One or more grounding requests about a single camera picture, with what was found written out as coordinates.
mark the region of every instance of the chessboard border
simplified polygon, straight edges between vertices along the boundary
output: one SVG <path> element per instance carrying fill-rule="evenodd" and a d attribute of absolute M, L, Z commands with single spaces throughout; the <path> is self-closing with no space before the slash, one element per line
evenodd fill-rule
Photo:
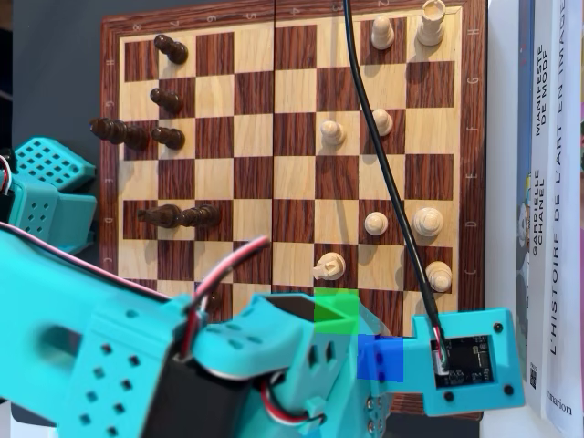
<path fill-rule="evenodd" d="M 485 118 L 486 38 L 485 0 L 443 0 L 462 6 L 462 71 L 460 126 L 458 310 L 485 306 Z M 422 7 L 424 0 L 352 0 L 354 15 Z M 195 5 L 137 14 L 106 16 L 101 23 L 100 117 L 118 118 L 120 38 L 152 32 L 261 23 L 277 20 L 341 16 L 342 3 L 330 0 L 241 0 Z M 118 273 L 119 146 L 99 145 L 99 264 Z M 395 394 L 392 412 L 424 414 L 422 397 Z M 455 415 L 480 421 L 482 412 Z"/>

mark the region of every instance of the dark background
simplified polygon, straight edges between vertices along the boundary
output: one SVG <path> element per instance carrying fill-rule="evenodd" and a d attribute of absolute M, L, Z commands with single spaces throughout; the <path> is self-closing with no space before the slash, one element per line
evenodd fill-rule
<path fill-rule="evenodd" d="M 203 1 L 18 0 L 13 15 L 12 83 L 8 62 L 12 34 L 0 30 L 0 90 L 14 94 L 12 139 L 10 102 L 0 99 L 0 144 L 17 146 L 29 137 L 51 137 L 97 164 L 99 143 L 90 134 L 88 122 L 99 115 L 101 18 L 198 3 Z M 95 183 L 88 184 L 83 190 L 97 195 Z M 92 246 L 80 256 L 97 263 L 97 247 Z M 19 421 L 38 421 L 22 410 L 13 408 L 13 413 Z M 475 438 L 479 436 L 479 423 L 393 414 L 386 430 L 386 438 Z"/>

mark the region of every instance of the wooden chessboard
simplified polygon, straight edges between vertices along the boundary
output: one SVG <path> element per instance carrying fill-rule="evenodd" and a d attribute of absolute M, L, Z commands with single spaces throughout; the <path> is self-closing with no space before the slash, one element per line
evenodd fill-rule
<path fill-rule="evenodd" d="M 441 233 L 416 239 L 426 265 L 452 269 L 452 286 L 435 296 L 441 311 L 456 311 L 484 305 L 486 4 L 444 2 L 444 38 L 430 48 L 415 39 L 423 1 L 353 0 L 352 9 L 370 104 L 393 119 L 383 147 L 407 215 L 412 220 L 421 207 L 443 214 Z M 395 34 L 385 51 L 370 43 L 381 13 Z M 186 45 L 185 64 L 156 50 L 160 33 Z M 106 17 L 100 116 L 177 128 L 185 145 L 173 151 L 152 141 L 136 152 L 101 142 L 102 267 L 172 297 L 192 292 L 243 242 L 269 235 L 271 247 L 219 288 L 215 318 L 230 318 L 253 293 L 346 288 L 394 335 L 410 336 L 422 299 L 347 53 L 341 3 L 330 0 L 243 0 Z M 150 101 L 157 87 L 183 97 L 179 114 Z M 324 120 L 346 131 L 337 149 L 321 142 Z M 164 203 L 210 203 L 223 220 L 212 229 L 173 230 L 137 222 L 139 209 Z M 383 235 L 365 231 L 371 212 L 387 216 Z M 312 268 L 328 252 L 342 255 L 346 272 L 315 280 Z M 398 394 L 392 409 L 421 413 L 421 399 Z"/>

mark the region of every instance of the robotic arm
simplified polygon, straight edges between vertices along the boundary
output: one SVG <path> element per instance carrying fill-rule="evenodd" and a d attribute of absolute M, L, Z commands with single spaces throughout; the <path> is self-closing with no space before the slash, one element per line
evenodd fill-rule
<path fill-rule="evenodd" d="M 428 318 L 412 338 L 350 294 L 252 297 L 231 320 L 200 316 L 180 360 L 191 297 L 169 300 L 71 263 L 0 223 L 0 397 L 61 438 L 381 437 L 394 392 L 428 415 L 524 404 L 511 314 L 441 314 L 450 369 Z"/>

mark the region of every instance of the white chess piece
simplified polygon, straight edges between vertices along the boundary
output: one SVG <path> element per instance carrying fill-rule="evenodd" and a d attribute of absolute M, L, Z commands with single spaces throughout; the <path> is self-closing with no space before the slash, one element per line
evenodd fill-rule
<path fill-rule="evenodd" d="M 365 218 L 365 231 L 370 235 L 382 235 L 387 231 L 388 220 L 385 214 L 373 212 Z"/>
<path fill-rule="evenodd" d="M 337 253 L 326 253 L 312 268 L 316 280 L 337 280 L 345 273 L 345 259 Z"/>
<path fill-rule="evenodd" d="M 444 37 L 444 21 L 446 6 L 441 0 L 428 0 L 422 6 L 422 21 L 418 25 L 416 37 L 424 46 L 436 46 Z"/>
<path fill-rule="evenodd" d="M 434 237 L 443 228 L 444 218 L 442 213 L 432 207 L 421 208 L 413 216 L 413 228 L 419 235 Z"/>
<path fill-rule="evenodd" d="M 393 119 L 385 109 L 376 109 L 373 111 L 373 118 L 377 125 L 377 131 L 383 137 L 391 132 L 393 128 Z"/>
<path fill-rule="evenodd" d="M 373 29 L 371 30 L 371 45 L 378 50 L 385 50 L 393 43 L 395 35 L 391 21 L 387 16 L 378 16 L 373 20 Z"/>
<path fill-rule="evenodd" d="M 426 267 L 430 286 L 436 292 L 446 292 L 453 283 L 453 271 L 444 262 L 432 262 Z"/>
<path fill-rule="evenodd" d="M 345 140 L 345 130 L 336 121 L 323 121 L 320 125 L 320 133 L 322 134 L 322 142 L 326 146 L 337 147 Z"/>

